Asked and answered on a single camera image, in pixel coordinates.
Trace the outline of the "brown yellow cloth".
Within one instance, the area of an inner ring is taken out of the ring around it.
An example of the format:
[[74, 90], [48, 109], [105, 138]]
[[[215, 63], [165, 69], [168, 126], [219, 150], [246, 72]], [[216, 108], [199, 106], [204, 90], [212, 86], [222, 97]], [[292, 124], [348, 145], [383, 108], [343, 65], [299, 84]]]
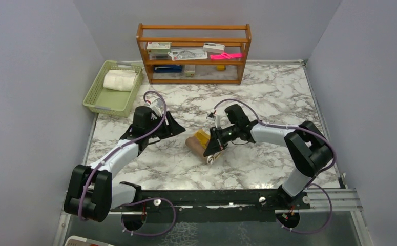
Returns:
[[207, 165], [213, 164], [215, 160], [223, 154], [223, 152], [218, 152], [216, 154], [204, 156], [204, 151], [207, 148], [209, 140], [210, 135], [202, 129], [185, 140], [185, 145]]

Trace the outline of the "white towel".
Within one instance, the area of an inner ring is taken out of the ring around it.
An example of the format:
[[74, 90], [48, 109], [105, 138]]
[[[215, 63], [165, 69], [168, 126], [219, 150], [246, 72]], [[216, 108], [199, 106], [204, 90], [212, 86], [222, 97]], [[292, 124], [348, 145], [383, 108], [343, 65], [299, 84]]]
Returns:
[[104, 77], [103, 87], [116, 91], [132, 91], [136, 76], [132, 70], [109, 70]]

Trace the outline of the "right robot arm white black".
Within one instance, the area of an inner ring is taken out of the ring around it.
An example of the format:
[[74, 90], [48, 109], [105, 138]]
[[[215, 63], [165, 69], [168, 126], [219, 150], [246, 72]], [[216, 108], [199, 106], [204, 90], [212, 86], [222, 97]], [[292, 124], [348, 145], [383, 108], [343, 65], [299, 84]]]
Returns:
[[241, 139], [249, 143], [268, 143], [286, 147], [295, 168], [279, 187], [277, 203], [288, 209], [312, 180], [335, 159], [335, 151], [311, 121], [300, 125], [272, 125], [250, 120], [240, 105], [227, 107], [225, 114], [231, 123], [226, 128], [210, 128], [210, 139], [203, 156], [214, 155], [226, 149], [228, 143]]

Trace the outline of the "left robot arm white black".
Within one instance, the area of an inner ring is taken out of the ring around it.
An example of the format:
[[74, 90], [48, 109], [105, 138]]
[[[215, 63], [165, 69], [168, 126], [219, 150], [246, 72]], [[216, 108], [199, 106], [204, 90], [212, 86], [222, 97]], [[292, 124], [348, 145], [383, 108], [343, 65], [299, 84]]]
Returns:
[[131, 125], [113, 149], [96, 162], [73, 169], [64, 211], [81, 220], [102, 222], [113, 208], [122, 204], [132, 211], [140, 208], [140, 186], [127, 181], [114, 184], [113, 178], [150, 145], [151, 138], [162, 140], [183, 132], [185, 128], [169, 111], [159, 113], [154, 107], [137, 107]]

